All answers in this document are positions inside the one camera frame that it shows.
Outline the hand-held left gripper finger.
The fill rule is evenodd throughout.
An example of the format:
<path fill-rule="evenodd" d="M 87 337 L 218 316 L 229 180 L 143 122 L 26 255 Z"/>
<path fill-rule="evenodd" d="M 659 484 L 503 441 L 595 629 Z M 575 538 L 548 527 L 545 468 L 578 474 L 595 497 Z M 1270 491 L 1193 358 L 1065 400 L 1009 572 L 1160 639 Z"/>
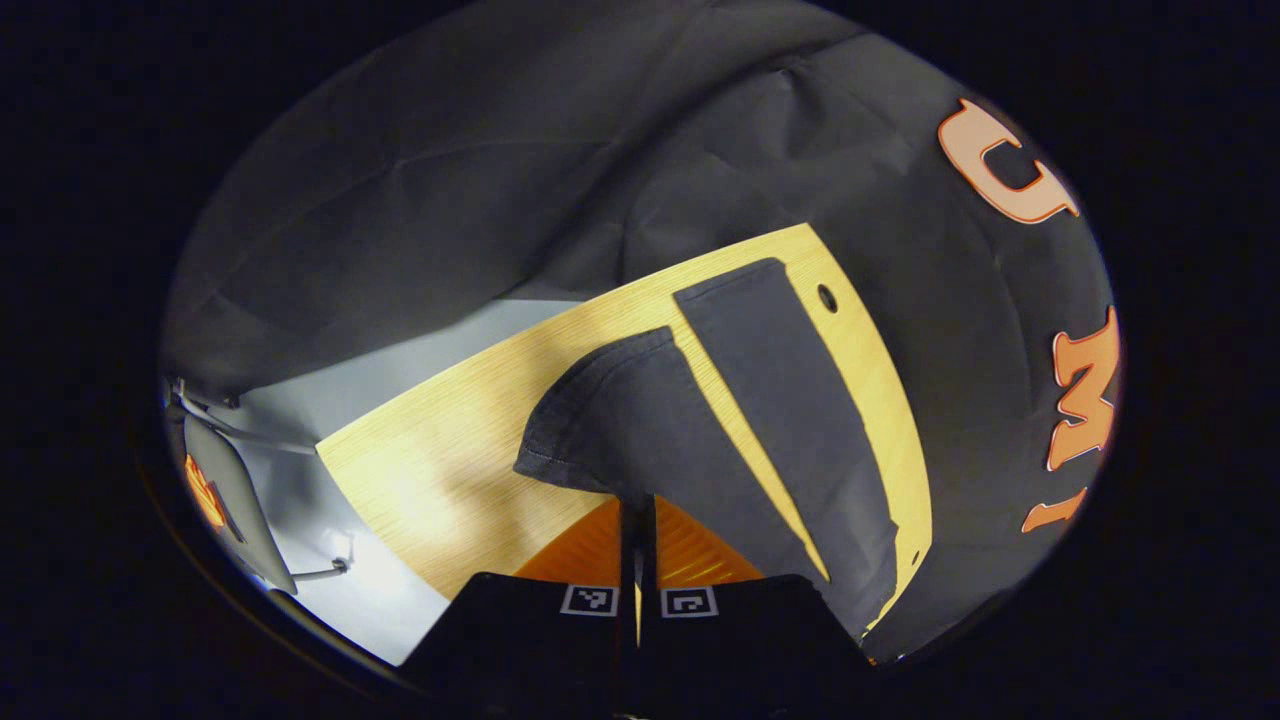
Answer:
<path fill-rule="evenodd" d="M 641 552 L 646 720 L 864 720 L 872 665 L 812 580 L 760 574 L 658 496 Z"/>
<path fill-rule="evenodd" d="M 632 514 L 593 509 L 517 571 L 474 574 L 401 674 L 430 720 L 616 720 L 636 667 Z"/>

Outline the black backdrop cloth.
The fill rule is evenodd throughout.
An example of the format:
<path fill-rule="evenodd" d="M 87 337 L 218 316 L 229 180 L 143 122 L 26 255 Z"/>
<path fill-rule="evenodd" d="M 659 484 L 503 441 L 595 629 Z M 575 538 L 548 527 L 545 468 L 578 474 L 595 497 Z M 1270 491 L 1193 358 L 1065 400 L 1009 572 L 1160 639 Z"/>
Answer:
<path fill-rule="evenodd" d="M 180 256 L 159 364 L 237 398 L 498 299 L 580 300 L 806 223 L 915 413 L 934 546 L 868 646 L 1005 601 L 1064 539 L 1117 401 L 1053 341 L 1115 299 L 1057 164 L 983 94 L 803 0 L 480 0 L 333 76 L 232 167 Z"/>

